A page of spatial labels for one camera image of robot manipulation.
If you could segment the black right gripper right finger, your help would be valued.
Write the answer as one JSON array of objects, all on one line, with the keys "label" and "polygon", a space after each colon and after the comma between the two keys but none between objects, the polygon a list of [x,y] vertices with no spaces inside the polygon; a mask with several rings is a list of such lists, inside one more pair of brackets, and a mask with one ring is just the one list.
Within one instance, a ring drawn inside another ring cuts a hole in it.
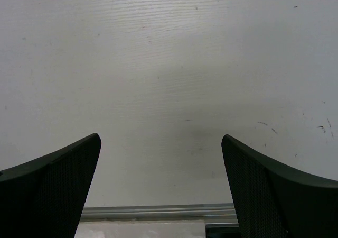
[{"label": "black right gripper right finger", "polygon": [[337,237],[337,181],[292,168],[230,135],[221,147],[242,237]]}]

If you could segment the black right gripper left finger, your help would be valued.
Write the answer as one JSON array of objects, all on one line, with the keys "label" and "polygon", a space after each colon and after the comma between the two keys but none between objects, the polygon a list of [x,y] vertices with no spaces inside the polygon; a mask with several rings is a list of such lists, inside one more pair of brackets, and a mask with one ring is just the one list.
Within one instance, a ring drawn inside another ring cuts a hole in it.
[{"label": "black right gripper left finger", "polygon": [[74,237],[100,155],[93,133],[1,171],[1,237]]}]

